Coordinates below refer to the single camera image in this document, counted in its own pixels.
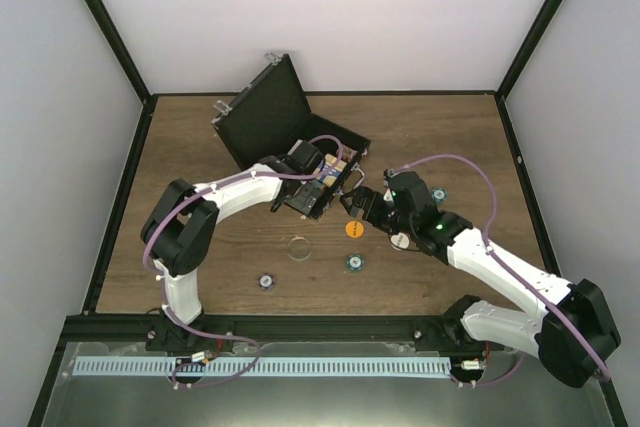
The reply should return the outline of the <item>purple poker chip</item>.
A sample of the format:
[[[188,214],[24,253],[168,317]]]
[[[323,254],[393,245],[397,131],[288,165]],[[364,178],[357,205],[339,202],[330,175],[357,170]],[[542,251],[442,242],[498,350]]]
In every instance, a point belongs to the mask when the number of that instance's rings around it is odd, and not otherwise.
[[[271,274],[264,273],[259,277],[258,285],[263,290],[269,290],[275,285],[275,279]]]

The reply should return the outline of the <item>orange big blind button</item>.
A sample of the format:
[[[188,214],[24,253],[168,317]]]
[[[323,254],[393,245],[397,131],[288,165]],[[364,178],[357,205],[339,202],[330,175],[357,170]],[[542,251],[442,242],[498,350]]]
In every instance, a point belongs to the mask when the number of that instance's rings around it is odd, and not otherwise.
[[[345,225],[345,233],[350,238],[360,238],[364,234],[364,225],[357,220],[349,221]]]

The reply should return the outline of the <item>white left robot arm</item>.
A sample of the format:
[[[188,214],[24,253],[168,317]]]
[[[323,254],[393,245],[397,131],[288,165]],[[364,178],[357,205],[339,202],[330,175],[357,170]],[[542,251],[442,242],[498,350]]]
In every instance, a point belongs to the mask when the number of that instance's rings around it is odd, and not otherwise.
[[[170,340],[181,350],[196,349],[204,339],[197,269],[205,260],[218,223],[249,207],[270,203],[277,210],[307,182],[329,172],[316,147],[320,140],[336,144],[333,135],[297,141],[288,154],[269,156],[232,176],[192,185],[172,182],[141,231],[142,263],[154,272],[163,289],[161,310],[172,324]]]

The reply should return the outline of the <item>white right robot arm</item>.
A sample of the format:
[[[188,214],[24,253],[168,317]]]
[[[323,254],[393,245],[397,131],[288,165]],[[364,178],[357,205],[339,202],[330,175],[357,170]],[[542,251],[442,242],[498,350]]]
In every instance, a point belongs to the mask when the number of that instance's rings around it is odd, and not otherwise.
[[[574,388],[610,379],[607,358],[621,337],[603,291],[547,273],[491,241],[464,217],[442,210],[415,172],[391,175],[385,192],[359,186],[343,194],[346,212],[378,230],[404,234],[417,250],[465,272],[513,304],[496,307],[468,298],[462,314],[444,325],[447,343],[465,350],[476,341],[512,347],[537,358]]]

